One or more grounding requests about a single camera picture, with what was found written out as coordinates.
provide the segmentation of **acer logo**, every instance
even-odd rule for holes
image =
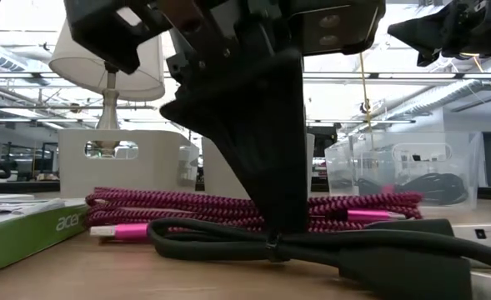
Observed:
[[[79,222],[80,222],[80,214],[73,214],[71,216],[61,217],[58,219],[58,224],[56,225],[56,231],[62,231],[63,229],[77,226]]]

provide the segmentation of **green box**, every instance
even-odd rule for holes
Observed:
[[[65,205],[29,216],[0,217],[0,268],[84,231],[88,206],[81,201]]]

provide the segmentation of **pink braided cable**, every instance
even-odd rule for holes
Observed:
[[[422,218],[418,203],[422,195],[412,192],[366,196],[311,197],[308,200],[311,233],[357,230],[364,222],[333,219],[333,213],[348,209],[377,209]],[[90,206],[87,226],[149,223],[159,218],[191,218],[261,231],[263,219],[253,201],[187,192],[138,191],[97,187],[86,197]]]

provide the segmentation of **desk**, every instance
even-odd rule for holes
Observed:
[[[491,201],[454,222],[491,222]],[[372,300],[336,269],[305,262],[182,262],[149,245],[105,244],[83,233],[0,270],[0,300]]]

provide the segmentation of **fluorescent light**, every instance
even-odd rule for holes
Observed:
[[[56,74],[55,72],[41,72],[39,75],[42,78],[61,78],[60,75]]]
[[[392,79],[452,79],[456,76],[454,73],[381,73],[378,78]]]
[[[333,127],[334,123],[333,122],[307,122],[306,125],[312,127]]]
[[[47,118],[47,119],[38,119],[38,122],[62,122],[62,123],[76,123],[77,119],[73,118]]]
[[[43,125],[49,126],[50,128],[54,128],[54,129],[63,129],[62,126],[50,122],[43,122]]]
[[[393,121],[373,121],[376,124],[411,124],[415,123],[415,120],[393,120]]]
[[[491,73],[465,74],[463,79],[491,79]]]
[[[369,73],[363,74],[366,78],[369,78]],[[362,78],[362,74],[358,72],[304,72],[303,79],[347,79],[347,78]]]
[[[21,117],[27,117],[27,118],[43,117],[43,115],[29,111],[28,109],[2,108],[2,109],[0,109],[0,111],[5,112],[5,113],[11,113],[11,114],[18,115]]]
[[[158,120],[158,119],[121,119],[120,121],[131,122],[131,123],[170,123],[168,120]]]
[[[0,122],[14,122],[14,123],[24,123],[31,122],[31,119],[23,119],[23,118],[0,118]]]
[[[33,78],[31,73],[0,72],[0,78]]]
[[[360,123],[363,123],[365,121],[362,121],[362,120],[330,120],[330,119],[326,119],[326,120],[308,120],[307,122],[331,122],[331,123],[345,123],[345,124],[360,124]]]

